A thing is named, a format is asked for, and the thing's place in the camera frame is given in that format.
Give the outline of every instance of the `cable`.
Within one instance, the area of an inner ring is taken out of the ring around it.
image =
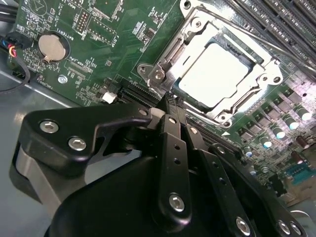
[[[10,54],[13,58],[16,57],[15,46],[11,46],[11,47],[9,48],[9,54]]]
[[[14,91],[24,87],[30,81],[31,73],[30,73],[30,70],[28,69],[28,67],[26,66],[26,64],[18,56],[14,57],[14,59],[21,66],[23,71],[25,72],[25,78],[19,85],[15,86],[13,88],[10,88],[10,89],[7,89],[7,90],[0,90],[0,95],[14,92]]]
[[[232,21],[230,21],[230,20],[227,20],[226,18],[224,18],[224,17],[222,17],[222,16],[220,16],[220,15],[218,15],[218,14],[212,12],[212,11],[208,11],[208,14],[210,14],[210,15],[213,16],[214,18],[216,18],[216,19],[218,19],[218,20],[220,20],[220,21],[226,23],[227,25],[230,25],[231,27],[234,27],[235,29],[237,29],[237,30],[239,30],[239,31],[241,31],[241,32],[243,32],[243,33],[245,33],[246,35],[248,35],[248,36],[250,36],[250,37],[252,37],[252,38],[258,40],[259,42],[261,42],[261,43],[263,43],[263,44],[265,44],[265,45],[271,47],[271,48],[274,49],[275,51],[278,51],[279,53],[281,53],[281,54],[287,56],[287,57],[290,58],[291,60],[295,61],[298,65],[304,67],[305,69],[307,69],[307,70],[313,72],[313,73],[316,75],[316,69],[314,69],[314,68],[308,66],[306,63],[304,63],[302,60],[300,60],[299,58],[297,58],[297,57],[294,56],[293,54],[288,53],[288,52],[286,52],[285,50],[283,50],[283,49],[277,47],[276,45],[274,45],[274,44],[272,44],[272,43],[266,41],[265,39],[262,39],[262,38],[260,38],[259,36],[256,36],[256,35],[254,35],[254,34],[248,32],[247,30],[245,30],[244,28],[240,27],[239,25],[236,25],[234,22],[232,22]]]
[[[15,23],[16,16],[0,13],[0,21],[7,23]]]
[[[5,13],[9,13],[12,15],[16,15],[18,13],[18,8],[14,7],[14,6],[0,4],[0,11],[5,12]]]

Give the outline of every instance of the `pcie slot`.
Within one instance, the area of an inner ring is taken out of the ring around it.
[[[140,96],[138,93],[135,93],[134,91],[132,90],[128,90],[126,88],[122,88],[121,91],[120,91],[120,94],[123,96],[127,96],[129,98],[131,98],[132,100],[148,107],[148,108],[151,108],[151,107],[154,107],[155,104],[151,103],[150,101],[148,101],[146,98]]]
[[[203,127],[201,124],[199,124],[195,120],[191,119],[189,116],[187,116],[187,123],[190,124],[191,126],[194,126],[195,128],[197,128],[200,131],[203,139],[206,140],[206,142],[208,142],[209,144],[220,143],[228,150],[230,150],[234,153],[240,154],[241,151],[239,148],[237,148],[233,144],[225,141],[224,139],[222,139],[221,137],[219,137],[218,135],[216,135],[215,133],[213,133],[209,129]]]
[[[127,81],[122,81],[121,85],[123,86],[122,89],[132,93],[136,97],[140,96],[143,101],[147,102],[148,104],[152,104],[152,107],[154,107],[159,102],[159,99],[137,85],[133,85]]]
[[[295,14],[289,9],[287,9],[279,0],[265,0],[265,2],[270,6],[272,10],[275,11],[276,14],[282,17],[282,19],[293,28],[293,30],[302,32],[306,36],[306,43],[308,43],[311,47],[314,47],[313,42],[315,41],[316,34],[313,33],[314,27],[309,29],[308,26],[304,24],[304,22],[300,21]]]
[[[307,15],[312,22],[316,22],[316,9],[307,0],[290,0],[293,1],[301,11]]]
[[[285,24],[276,18],[261,1],[256,1],[252,5],[248,5],[242,0],[236,0],[242,7],[244,7],[254,18],[256,18],[262,25],[264,25],[274,36],[280,41],[285,41],[293,45],[293,48],[299,53],[302,59],[306,59],[309,64],[316,61],[316,54],[313,49],[308,47],[295,33],[293,33]]]

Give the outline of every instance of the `heatsink mounting mechanism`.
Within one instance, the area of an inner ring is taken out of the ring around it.
[[[137,72],[160,97],[179,80],[181,90],[209,108],[202,112],[187,103],[190,113],[205,122],[230,127],[242,106],[254,103],[268,85],[283,82],[280,62],[250,36],[211,16],[209,12],[227,18],[216,7],[198,0],[181,0],[180,9],[185,22],[175,37],[154,65],[139,64]],[[223,27],[262,60],[256,60],[240,43],[221,32]],[[210,43],[218,34],[243,53],[251,68],[218,44]]]

